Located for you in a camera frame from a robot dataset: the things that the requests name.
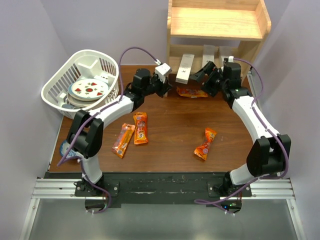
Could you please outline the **white Harry's razor box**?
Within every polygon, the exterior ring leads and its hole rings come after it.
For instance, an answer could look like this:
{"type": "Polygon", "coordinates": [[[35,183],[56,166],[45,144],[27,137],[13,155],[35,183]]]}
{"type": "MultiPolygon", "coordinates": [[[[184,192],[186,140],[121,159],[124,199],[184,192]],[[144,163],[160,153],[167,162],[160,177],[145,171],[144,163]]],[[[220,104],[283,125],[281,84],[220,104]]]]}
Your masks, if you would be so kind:
{"type": "Polygon", "coordinates": [[[185,53],[182,55],[180,65],[176,74],[176,79],[175,79],[177,83],[185,84],[185,85],[188,84],[194,57],[195,57],[194,54],[189,54],[189,53],[185,53]]]}

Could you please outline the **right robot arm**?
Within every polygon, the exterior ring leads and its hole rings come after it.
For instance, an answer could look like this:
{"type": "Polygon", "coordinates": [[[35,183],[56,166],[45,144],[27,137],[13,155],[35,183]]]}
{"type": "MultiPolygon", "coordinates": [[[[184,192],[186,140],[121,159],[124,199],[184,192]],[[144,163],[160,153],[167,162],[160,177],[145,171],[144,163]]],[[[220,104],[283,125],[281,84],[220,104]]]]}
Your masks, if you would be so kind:
{"type": "Polygon", "coordinates": [[[201,83],[201,90],[212,97],[222,93],[225,102],[239,116],[251,136],[253,145],[246,163],[227,172],[218,189],[230,197],[235,196],[241,186],[258,178],[274,177],[277,173],[285,176],[291,149],[290,137],[272,127],[258,108],[257,98],[242,86],[241,71],[239,63],[226,59],[221,68],[209,61],[189,77],[201,83]]]}

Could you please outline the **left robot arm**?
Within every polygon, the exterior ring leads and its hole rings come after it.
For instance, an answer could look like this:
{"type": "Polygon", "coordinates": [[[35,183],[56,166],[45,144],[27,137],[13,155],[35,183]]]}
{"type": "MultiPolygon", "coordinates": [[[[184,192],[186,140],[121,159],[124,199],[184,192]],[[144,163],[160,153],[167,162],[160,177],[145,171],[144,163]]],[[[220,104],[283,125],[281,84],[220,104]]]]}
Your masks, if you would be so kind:
{"type": "Polygon", "coordinates": [[[120,117],[137,110],[146,96],[157,94],[163,97],[171,89],[171,72],[167,64],[157,66],[153,73],[146,68],[139,68],[132,82],[111,103],[89,112],[79,110],[76,113],[66,141],[60,146],[63,156],[59,163],[73,159],[80,163],[82,178],[76,186],[81,191],[92,196],[107,194],[98,159],[104,129],[120,117]]]}

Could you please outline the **orange razor pack under shelf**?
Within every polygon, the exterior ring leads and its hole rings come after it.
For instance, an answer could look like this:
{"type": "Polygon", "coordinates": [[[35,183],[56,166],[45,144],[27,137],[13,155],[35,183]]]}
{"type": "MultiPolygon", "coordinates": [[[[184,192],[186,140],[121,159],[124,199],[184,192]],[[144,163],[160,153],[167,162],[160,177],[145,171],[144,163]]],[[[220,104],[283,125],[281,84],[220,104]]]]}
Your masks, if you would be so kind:
{"type": "Polygon", "coordinates": [[[203,90],[197,89],[188,89],[188,88],[176,88],[176,92],[179,96],[185,98],[207,98],[208,94],[205,93],[203,90]]]}

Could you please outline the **wooden shelf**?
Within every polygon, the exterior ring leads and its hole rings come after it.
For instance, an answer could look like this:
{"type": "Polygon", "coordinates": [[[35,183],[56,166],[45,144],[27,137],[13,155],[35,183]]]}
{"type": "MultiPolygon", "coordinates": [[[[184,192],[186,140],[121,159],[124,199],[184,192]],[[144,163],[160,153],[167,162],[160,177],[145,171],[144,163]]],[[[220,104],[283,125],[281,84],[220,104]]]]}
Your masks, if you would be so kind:
{"type": "Polygon", "coordinates": [[[215,46],[214,63],[220,66],[220,46],[231,47],[234,57],[254,62],[272,22],[263,0],[170,0],[167,11],[166,60],[176,74],[183,54],[193,54],[191,73],[202,67],[203,44],[174,44],[173,38],[208,40],[215,46]]]}

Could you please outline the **orange razor pack middle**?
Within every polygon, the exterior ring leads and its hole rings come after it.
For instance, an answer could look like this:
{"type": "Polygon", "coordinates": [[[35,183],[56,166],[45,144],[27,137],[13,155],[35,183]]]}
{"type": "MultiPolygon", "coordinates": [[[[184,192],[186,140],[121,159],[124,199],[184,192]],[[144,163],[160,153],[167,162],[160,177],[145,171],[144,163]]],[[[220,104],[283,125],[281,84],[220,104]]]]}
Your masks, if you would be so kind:
{"type": "Polygon", "coordinates": [[[148,140],[148,115],[146,112],[137,112],[133,115],[135,124],[134,144],[141,145],[149,142],[148,140]]]}

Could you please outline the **orange razor pack right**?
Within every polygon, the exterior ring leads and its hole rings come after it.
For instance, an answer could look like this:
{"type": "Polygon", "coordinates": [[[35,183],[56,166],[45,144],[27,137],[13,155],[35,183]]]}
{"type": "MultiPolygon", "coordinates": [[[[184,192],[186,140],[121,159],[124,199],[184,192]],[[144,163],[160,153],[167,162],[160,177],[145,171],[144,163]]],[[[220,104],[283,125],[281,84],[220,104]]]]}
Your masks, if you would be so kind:
{"type": "Polygon", "coordinates": [[[206,161],[208,157],[209,149],[216,135],[217,135],[217,132],[215,130],[207,127],[205,129],[205,141],[203,142],[202,145],[196,147],[193,153],[199,158],[201,158],[202,160],[206,161]]]}

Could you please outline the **orange razor pack left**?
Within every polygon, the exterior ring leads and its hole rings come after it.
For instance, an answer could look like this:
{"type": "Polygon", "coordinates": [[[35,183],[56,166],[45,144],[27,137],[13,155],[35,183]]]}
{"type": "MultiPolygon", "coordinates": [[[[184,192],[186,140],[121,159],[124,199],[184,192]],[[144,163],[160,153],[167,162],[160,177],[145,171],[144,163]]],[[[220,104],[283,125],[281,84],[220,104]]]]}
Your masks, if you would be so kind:
{"type": "Polygon", "coordinates": [[[121,159],[125,155],[126,149],[130,143],[135,128],[135,125],[124,123],[121,127],[121,131],[115,143],[112,146],[112,152],[121,159]]]}

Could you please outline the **painted fruit plate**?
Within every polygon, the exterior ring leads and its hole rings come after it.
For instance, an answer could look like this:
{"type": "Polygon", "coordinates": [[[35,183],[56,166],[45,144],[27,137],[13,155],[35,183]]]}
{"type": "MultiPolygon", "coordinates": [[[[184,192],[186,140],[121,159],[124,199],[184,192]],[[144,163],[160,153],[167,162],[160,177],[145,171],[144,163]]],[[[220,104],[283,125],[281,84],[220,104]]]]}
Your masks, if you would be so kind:
{"type": "Polygon", "coordinates": [[[90,102],[101,99],[109,90],[108,84],[99,79],[85,78],[72,83],[68,93],[77,100],[90,102]]]}

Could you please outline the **white plastic basket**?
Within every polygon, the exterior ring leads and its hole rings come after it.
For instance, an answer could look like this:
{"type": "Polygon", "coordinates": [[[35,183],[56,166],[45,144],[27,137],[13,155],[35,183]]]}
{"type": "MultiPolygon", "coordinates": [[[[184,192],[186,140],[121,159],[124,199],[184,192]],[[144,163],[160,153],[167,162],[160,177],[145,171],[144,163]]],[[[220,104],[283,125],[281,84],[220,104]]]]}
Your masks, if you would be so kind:
{"type": "Polygon", "coordinates": [[[67,118],[73,119],[78,110],[90,111],[109,104],[119,93],[119,66],[109,55],[96,50],[80,50],[49,79],[41,90],[42,100],[67,118]],[[97,79],[108,84],[109,90],[96,103],[79,109],[61,107],[66,102],[68,88],[82,79],[97,79]]]}

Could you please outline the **stacked plates underneath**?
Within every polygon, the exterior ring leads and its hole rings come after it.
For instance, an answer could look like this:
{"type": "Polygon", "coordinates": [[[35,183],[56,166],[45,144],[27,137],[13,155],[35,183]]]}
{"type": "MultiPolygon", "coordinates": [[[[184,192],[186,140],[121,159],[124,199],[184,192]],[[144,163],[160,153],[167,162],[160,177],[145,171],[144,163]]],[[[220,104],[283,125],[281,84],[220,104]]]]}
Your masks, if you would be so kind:
{"type": "Polygon", "coordinates": [[[95,104],[97,101],[82,101],[82,100],[78,100],[74,97],[72,97],[70,94],[67,94],[66,99],[65,99],[65,103],[63,103],[61,105],[62,108],[66,108],[66,109],[80,109],[80,108],[86,108],[89,107],[93,104],[95,104]]]}

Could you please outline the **blue patterned bowl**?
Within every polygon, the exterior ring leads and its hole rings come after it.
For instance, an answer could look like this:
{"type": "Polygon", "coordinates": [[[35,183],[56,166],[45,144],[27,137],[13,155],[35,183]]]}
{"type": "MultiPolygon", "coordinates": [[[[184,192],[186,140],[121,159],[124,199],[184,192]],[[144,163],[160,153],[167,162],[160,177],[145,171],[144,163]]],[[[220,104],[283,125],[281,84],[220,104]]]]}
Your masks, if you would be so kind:
{"type": "MultiPolygon", "coordinates": [[[[62,157],[63,157],[63,156],[65,155],[65,153],[68,151],[69,147],[70,147],[70,144],[69,144],[66,140],[64,140],[64,141],[61,143],[61,145],[60,145],[60,147],[59,147],[59,153],[60,153],[60,155],[61,155],[62,157]]],[[[73,149],[71,149],[71,150],[69,151],[69,153],[67,154],[66,158],[68,159],[68,158],[73,158],[73,157],[76,157],[76,156],[78,156],[77,153],[76,153],[73,149]]]]}

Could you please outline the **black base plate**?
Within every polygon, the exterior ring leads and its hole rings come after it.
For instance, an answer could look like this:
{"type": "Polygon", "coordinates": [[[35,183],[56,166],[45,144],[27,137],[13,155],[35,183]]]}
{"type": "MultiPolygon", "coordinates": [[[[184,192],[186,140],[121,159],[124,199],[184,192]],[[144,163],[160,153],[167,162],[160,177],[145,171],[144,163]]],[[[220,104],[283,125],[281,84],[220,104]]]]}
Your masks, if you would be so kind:
{"type": "Polygon", "coordinates": [[[84,179],[74,182],[75,196],[85,198],[87,209],[102,207],[111,201],[112,208],[125,204],[191,205],[196,199],[214,202],[229,195],[250,197],[246,186],[226,179],[224,172],[105,172],[97,188],[84,179]]]}

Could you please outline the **aluminium rail frame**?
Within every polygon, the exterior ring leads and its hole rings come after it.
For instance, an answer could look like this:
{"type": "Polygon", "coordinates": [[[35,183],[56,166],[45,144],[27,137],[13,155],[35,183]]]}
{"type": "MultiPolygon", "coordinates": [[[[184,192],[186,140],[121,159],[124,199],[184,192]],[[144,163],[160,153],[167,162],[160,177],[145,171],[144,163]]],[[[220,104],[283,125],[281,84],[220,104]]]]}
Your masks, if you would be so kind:
{"type": "MultiPolygon", "coordinates": [[[[244,164],[252,140],[240,118],[222,96],[148,96],[140,111],[148,115],[149,142],[131,143],[123,158],[111,148],[126,114],[103,133],[100,167],[106,173],[223,173],[244,164]],[[194,154],[205,141],[205,129],[217,132],[207,159],[194,154]]],[[[58,150],[32,194],[34,219],[29,240],[304,240],[290,180],[261,180],[252,184],[251,197],[242,198],[236,215],[199,204],[123,204],[103,213],[85,210],[85,198],[75,196],[80,179],[75,161],[57,166],[58,150]]]]}

